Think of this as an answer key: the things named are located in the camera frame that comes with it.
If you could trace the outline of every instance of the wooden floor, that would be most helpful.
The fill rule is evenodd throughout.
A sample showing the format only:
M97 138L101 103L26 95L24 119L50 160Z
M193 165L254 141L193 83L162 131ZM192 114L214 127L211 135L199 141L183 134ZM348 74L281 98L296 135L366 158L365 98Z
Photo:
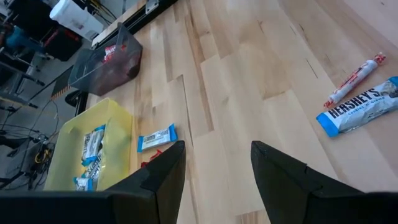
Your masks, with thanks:
M349 97L398 72L395 0L179 0L135 36L140 75L104 97L136 137L175 123L187 146L178 223L268 223L251 168L261 140L357 189L398 190L398 113L330 139L315 117L378 52L387 62ZM104 97L90 96L90 105Z

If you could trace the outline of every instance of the wooden table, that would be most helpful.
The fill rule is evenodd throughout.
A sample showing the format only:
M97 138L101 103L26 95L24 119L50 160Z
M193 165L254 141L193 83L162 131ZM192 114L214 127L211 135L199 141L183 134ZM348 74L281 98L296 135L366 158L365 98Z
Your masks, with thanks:
M398 113L334 139L315 119L376 53L386 64L347 98L397 74L397 9L393 0L179 0L135 35L140 75L88 106L119 102L136 117L134 140L176 124L188 166L179 223L268 222L252 140L359 190L397 191ZM134 142L131 172L154 153L137 154Z

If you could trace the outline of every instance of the clear plastic bin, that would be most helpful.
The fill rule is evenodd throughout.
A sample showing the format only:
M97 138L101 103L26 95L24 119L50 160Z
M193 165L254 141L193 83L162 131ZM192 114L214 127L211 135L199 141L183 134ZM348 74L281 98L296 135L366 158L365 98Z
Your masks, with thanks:
M66 122L59 133L44 190L75 190L80 177L83 136L106 124L103 160L97 190L105 190L129 175L132 116L115 101L106 98Z
M96 50L83 49L76 60L68 84L97 96L135 78L140 70L142 45L121 24L118 35ZM109 60L105 48L116 45Z

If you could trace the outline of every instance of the white container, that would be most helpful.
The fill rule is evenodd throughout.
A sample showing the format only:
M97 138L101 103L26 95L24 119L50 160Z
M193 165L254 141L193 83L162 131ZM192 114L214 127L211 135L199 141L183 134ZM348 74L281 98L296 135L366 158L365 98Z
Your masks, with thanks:
M90 41L104 29L104 25L87 9L82 10L72 0L60 0L51 10L50 18Z

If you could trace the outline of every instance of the yellow plastic bin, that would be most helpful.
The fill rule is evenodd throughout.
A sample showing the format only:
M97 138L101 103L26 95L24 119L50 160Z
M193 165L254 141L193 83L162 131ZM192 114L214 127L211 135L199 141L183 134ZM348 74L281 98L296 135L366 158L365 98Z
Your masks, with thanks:
M73 178L85 171L83 136L102 124L106 124L103 168L96 190L105 190L129 175L132 116L106 98L62 126L44 190L75 190Z

